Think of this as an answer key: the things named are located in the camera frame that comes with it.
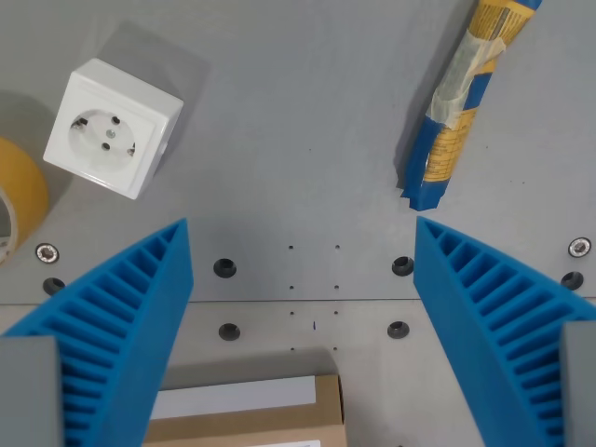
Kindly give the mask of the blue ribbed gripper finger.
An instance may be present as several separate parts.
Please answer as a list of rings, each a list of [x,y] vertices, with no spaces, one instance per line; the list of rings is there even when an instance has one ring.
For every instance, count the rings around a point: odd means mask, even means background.
[[[65,445],[142,445],[193,287],[181,219],[91,269],[5,331],[57,342]]]
[[[565,442],[559,346],[595,307],[473,237],[420,217],[413,284],[487,446]]]

